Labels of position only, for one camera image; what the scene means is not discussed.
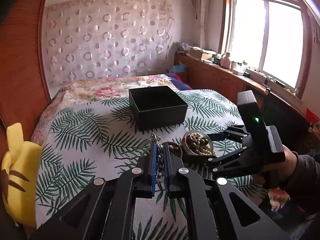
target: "palm leaf print tablecloth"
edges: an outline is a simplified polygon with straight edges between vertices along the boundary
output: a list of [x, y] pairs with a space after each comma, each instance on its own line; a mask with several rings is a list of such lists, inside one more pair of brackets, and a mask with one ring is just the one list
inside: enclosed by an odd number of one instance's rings
[[[185, 121], [153, 129], [160, 142], [180, 142], [187, 130], [220, 132], [228, 125], [243, 124], [236, 106], [212, 90], [177, 92], [188, 104]], [[136, 165], [134, 160], [118, 160], [121, 153], [142, 145], [151, 131], [134, 128], [129, 98], [74, 104], [60, 110], [52, 123], [41, 157], [36, 186], [36, 222], [39, 227], [70, 201], [95, 177], [114, 179]], [[218, 156], [238, 149], [240, 144], [225, 140], [215, 142]], [[140, 156], [138, 150], [129, 157]], [[203, 166], [192, 165], [201, 176], [210, 178]], [[251, 176], [230, 179], [255, 204], [267, 191], [255, 185]], [[184, 199], [168, 199], [163, 181], [156, 185], [153, 199], [137, 199], [134, 240], [187, 239]]]

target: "yellow plush toy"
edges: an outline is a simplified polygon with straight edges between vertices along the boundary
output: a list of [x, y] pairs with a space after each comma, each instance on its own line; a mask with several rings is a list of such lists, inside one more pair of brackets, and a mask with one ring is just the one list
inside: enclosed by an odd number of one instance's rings
[[9, 150], [0, 172], [5, 209], [18, 223], [36, 227], [36, 180], [42, 147], [23, 141], [20, 123], [7, 128], [7, 141]]

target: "window pane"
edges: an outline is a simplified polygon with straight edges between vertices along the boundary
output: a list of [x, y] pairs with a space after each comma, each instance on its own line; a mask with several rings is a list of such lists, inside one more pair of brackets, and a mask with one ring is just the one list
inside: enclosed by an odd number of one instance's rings
[[266, 10], [262, 0], [236, 0], [231, 59], [258, 67], [262, 51]]
[[295, 88], [303, 46], [301, 12], [269, 2], [269, 37], [263, 71]]

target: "wooden window frame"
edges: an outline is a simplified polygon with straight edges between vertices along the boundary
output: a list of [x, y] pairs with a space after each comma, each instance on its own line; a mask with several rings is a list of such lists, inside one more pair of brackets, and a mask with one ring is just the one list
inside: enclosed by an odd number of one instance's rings
[[[303, 92], [305, 90], [309, 70], [311, 63], [311, 54], [312, 54], [312, 30], [311, 30], [311, 20], [308, 16], [307, 5], [303, 2], [303, 0], [297, 0], [299, 2], [300, 11], [302, 14], [302, 22], [303, 22], [303, 36], [304, 36], [304, 44], [303, 44], [303, 52], [301, 59], [300, 72], [298, 76], [297, 84], [298, 93], [297, 97], [299, 99], [302, 98]], [[219, 40], [219, 48], [218, 53], [223, 54], [227, 51], [230, 42], [230, 28], [231, 28], [231, 16], [233, 13], [232, 10], [232, 2], [231, 0], [223, 0], [222, 4], [222, 22], [221, 22], [221, 32], [220, 32], [220, 40]]]

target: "open black box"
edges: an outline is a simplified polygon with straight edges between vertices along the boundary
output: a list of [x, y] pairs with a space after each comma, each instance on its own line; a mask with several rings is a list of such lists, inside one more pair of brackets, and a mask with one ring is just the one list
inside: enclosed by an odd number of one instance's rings
[[140, 131], [182, 123], [188, 108], [168, 86], [129, 89], [129, 103]]

